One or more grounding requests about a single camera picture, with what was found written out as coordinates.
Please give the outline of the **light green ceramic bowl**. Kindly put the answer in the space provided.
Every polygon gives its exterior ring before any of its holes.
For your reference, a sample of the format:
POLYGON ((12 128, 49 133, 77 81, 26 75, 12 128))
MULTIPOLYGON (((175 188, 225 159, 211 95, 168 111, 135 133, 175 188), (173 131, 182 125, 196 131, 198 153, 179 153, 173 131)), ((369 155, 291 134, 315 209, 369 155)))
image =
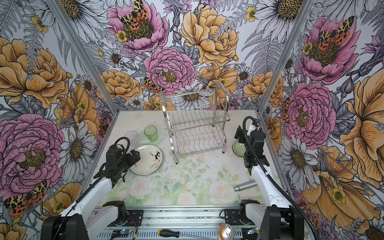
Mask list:
POLYGON ((237 156, 243 157, 246 152, 246 147, 245 144, 240 143, 239 140, 235 140, 232 145, 232 150, 237 156))

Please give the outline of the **clear faceted glass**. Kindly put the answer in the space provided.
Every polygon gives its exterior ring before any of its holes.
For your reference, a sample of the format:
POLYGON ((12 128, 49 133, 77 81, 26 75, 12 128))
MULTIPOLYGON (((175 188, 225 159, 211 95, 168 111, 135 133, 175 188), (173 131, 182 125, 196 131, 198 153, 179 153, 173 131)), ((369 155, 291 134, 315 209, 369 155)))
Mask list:
POLYGON ((128 131, 125 137, 130 140, 131 145, 138 145, 140 143, 139 134, 136 131, 128 131))

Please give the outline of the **cream white plate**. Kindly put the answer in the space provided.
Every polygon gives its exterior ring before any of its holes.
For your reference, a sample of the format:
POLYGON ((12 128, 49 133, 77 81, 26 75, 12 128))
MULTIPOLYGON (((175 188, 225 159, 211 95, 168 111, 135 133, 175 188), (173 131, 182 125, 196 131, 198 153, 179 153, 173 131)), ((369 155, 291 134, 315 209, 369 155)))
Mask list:
POLYGON ((140 160, 129 170, 140 176, 147 176, 156 172, 162 165, 164 154, 155 145, 142 145, 135 149, 140 155, 140 160))

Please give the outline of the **green glass tumbler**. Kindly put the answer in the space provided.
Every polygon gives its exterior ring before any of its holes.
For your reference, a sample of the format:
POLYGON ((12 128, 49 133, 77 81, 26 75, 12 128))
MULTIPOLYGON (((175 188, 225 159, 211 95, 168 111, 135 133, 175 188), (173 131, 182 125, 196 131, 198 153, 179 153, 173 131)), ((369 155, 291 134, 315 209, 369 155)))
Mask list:
POLYGON ((156 126, 148 126, 144 129, 144 134, 150 142, 156 142, 158 140, 158 129, 156 126))

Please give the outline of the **steel two-tier dish rack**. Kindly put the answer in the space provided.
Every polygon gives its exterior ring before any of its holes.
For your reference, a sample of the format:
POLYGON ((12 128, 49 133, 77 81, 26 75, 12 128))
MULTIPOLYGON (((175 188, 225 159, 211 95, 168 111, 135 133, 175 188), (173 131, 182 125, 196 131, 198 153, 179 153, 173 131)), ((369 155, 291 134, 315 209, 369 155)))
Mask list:
POLYGON ((226 152, 230 99, 222 83, 208 89, 185 86, 174 95, 160 93, 160 99, 175 164, 181 157, 226 152))

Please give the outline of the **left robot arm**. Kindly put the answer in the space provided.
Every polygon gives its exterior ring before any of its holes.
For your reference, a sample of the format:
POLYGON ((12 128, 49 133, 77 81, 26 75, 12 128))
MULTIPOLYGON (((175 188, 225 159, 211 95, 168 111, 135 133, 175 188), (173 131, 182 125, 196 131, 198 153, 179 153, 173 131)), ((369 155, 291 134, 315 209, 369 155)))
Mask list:
POLYGON ((140 161, 140 153, 112 145, 106 159, 106 169, 96 174, 98 179, 58 216, 49 217, 43 222, 42 240, 93 240, 108 225, 121 225, 127 221, 128 214, 123 201, 108 202, 97 213, 94 213, 94 209, 128 169, 140 161))

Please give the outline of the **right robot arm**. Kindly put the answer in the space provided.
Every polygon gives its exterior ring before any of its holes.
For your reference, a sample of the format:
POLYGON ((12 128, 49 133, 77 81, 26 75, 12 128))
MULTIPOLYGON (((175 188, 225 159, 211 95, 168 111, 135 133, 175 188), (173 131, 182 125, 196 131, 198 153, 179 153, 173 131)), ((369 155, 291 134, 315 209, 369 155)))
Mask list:
POLYGON ((297 208, 279 191, 270 164, 264 155, 266 135, 253 128, 238 127, 235 139, 245 145, 244 164, 252 181, 234 188, 236 192, 257 186, 265 200, 265 207, 251 200, 240 204, 240 219, 252 222, 258 240, 303 240, 305 219, 297 208))

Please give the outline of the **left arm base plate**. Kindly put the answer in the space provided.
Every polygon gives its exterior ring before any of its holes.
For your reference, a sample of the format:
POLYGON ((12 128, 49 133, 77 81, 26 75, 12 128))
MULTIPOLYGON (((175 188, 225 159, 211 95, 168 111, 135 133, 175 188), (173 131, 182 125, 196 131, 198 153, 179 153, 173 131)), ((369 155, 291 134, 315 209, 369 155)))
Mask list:
POLYGON ((140 227, 143 221, 143 210, 125 210, 119 213, 115 225, 118 227, 140 227))

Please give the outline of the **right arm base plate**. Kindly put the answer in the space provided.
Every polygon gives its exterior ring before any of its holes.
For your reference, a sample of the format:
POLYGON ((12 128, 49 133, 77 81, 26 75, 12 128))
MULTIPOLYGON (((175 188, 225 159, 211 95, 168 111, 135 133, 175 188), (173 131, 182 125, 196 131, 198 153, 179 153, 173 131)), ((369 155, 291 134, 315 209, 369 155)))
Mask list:
POLYGON ((239 209, 224 209, 224 213, 220 214, 220 216, 225 220, 226 224, 233 226, 247 226, 250 224, 250 222, 241 219, 239 209))

